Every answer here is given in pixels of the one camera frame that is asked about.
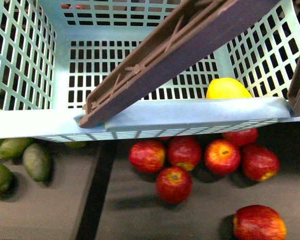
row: plastic basket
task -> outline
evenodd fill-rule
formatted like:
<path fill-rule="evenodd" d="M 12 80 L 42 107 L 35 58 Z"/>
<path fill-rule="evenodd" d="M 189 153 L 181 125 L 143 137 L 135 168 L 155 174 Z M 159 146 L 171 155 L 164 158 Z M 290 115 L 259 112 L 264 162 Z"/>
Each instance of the plastic basket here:
<path fill-rule="evenodd" d="M 0 138 L 150 138 L 294 121 L 286 99 L 300 54 L 300 26 L 292 1 L 282 0 L 251 28 L 115 117 L 90 129 L 78 126 L 87 95 L 178 4 L 0 0 Z M 205 99 L 209 82 L 220 77 L 236 78 L 254 98 Z"/>

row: apple stem cavity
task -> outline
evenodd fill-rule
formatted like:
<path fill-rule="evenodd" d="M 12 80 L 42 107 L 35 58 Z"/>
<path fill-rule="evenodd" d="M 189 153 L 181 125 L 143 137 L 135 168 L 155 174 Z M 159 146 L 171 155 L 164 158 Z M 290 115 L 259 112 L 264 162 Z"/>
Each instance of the apple stem cavity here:
<path fill-rule="evenodd" d="M 176 181 L 179 179 L 179 177 L 175 174 L 175 175 L 172 175 L 172 179 Z"/>

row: gray surface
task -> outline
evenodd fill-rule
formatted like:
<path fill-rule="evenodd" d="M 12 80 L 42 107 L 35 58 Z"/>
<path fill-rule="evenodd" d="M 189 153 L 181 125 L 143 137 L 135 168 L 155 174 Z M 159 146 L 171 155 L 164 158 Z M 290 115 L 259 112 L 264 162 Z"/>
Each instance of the gray surface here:
<path fill-rule="evenodd" d="M 277 210 L 287 227 L 287 240 L 300 240 L 300 122 L 259 128 L 258 143 L 274 151 L 279 174 L 253 184 L 238 171 L 218 178 L 198 167 L 193 191 L 177 206 L 162 202 L 155 177 L 137 173 L 128 162 L 135 140 L 119 143 L 101 215 L 97 240 L 230 240 L 237 209 L 254 204 Z M 219 135 L 202 135 L 204 146 Z"/>
<path fill-rule="evenodd" d="M 54 163 L 51 182 L 34 182 L 19 161 L 0 160 L 16 176 L 14 194 L 0 198 L 0 239 L 74 239 L 94 174 L 99 143 L 70 149 L 63 143 L 46 145 Z"/>

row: apple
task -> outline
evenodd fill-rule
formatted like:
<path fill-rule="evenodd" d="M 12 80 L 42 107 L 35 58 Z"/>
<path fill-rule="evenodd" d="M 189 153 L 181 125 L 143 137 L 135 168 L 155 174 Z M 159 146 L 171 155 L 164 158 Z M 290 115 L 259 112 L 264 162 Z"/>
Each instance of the apple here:
<path fill-rule="evenodd" d="M 277 156 L 269 149 L 256 143 L 250 143 L 241 149 L 242 171 L 252 180 L 264 181 L 279 171 Z"/>
<path fill-rule="evenodd" d="M 146 174 L 156 174 L 164 167 L 165 146 L 156 140 L 137 142 L 129 152 L 129 161 L 136 169 Z"/>
<path fill-rule="evenodd" d="M 238 148 L 254 143 L 258 138 L 258 129 L 250 128 L 242 131 L 223 132 L 222 137 L 236 145 Z"/>
<path fill-rule="evenodd" d="M 162 170 L 155 181 L 158 196 L 170 204 L 184 202 L 189 197 L 192 186 L 190 174 L 180 166 L 171 166 Z"/>
<path fill-rule="evenodd" d="M 172 166 L 191 171 L 200 162 L 202 151 L 193 136 L 176 136 L 169 143 L 167 155 Z"/>
<path fill-rule="evenodd" d="M 204 163 L 216 175 L 233 173 L 240 165 L 240 150 L 225 139 L 217 139 L 208 144 L 204 151 Z"/>
<path fill-rule="evenodd" d="M 233 232 L 238 240 L 284 240 L 287 229 L 271 207 L 250 205 L 236 211 Z"/>

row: gray tray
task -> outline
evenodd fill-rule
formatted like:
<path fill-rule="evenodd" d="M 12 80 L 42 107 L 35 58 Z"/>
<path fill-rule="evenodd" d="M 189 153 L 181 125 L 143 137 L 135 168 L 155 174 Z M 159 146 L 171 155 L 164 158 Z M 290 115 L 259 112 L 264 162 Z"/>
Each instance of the gray tray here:
<path fill-rule="evenodd" d="M 300 240 L 300 122 L 259 128 L 258 143 L 274 151 L 281 163 L 277 176 L 255 184 L 238 171 L 226 177 L 194 170 L 190 198 L 177 206 L 161 201 L 155 176 L 133 170 L 129 149 L 136 140 L 118 144 L 97 240 L 232 240 L 232 217 L 254 204 L 277 210 L 287 240 Z M 220 135 L 201 135 L 202 146 Z"/>

